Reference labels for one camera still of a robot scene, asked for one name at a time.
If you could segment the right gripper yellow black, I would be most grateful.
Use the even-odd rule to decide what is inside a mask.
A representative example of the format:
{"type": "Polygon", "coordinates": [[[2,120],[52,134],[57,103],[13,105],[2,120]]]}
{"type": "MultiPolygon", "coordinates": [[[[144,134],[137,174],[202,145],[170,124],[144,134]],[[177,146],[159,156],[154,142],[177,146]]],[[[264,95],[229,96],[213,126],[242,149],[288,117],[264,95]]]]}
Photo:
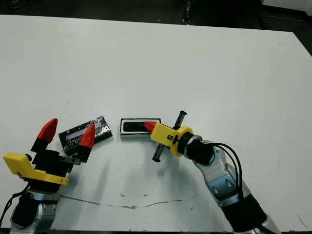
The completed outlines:
{"type": "Polygon", "coordinates": [[[181,126],[187,113],[180,111],[173,127],[156,123],[144,122],[144,127],[151,133],[151,140],[158,143],[152,160],[160,162],[160,156],[165,148],[169,148],[172,155],[181,157],[186,155],[186,147],[195,136],[190,127],[181,126]]]}

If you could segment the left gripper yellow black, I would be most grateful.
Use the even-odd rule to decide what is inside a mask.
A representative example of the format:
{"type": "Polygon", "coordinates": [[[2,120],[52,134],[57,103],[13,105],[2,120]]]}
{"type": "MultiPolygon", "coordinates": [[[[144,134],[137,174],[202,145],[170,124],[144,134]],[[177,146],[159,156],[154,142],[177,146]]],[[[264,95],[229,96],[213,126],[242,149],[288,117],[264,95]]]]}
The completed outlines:
{"type": "Polygon", "coordinates": [[[12,174],[30,183],[30,188],[55,193],[60,186],[69,182],[67,174],[71,173],[74,165],[86,163],[95,144],[95,125],[91,124],[82,135],[78,145],[78,158],[61,156],[59,152],[46,150],[56,134],[58,119],[48,121],[39,132],[31,152],[28,154],[9,152],[3,159],[12,174]]]}

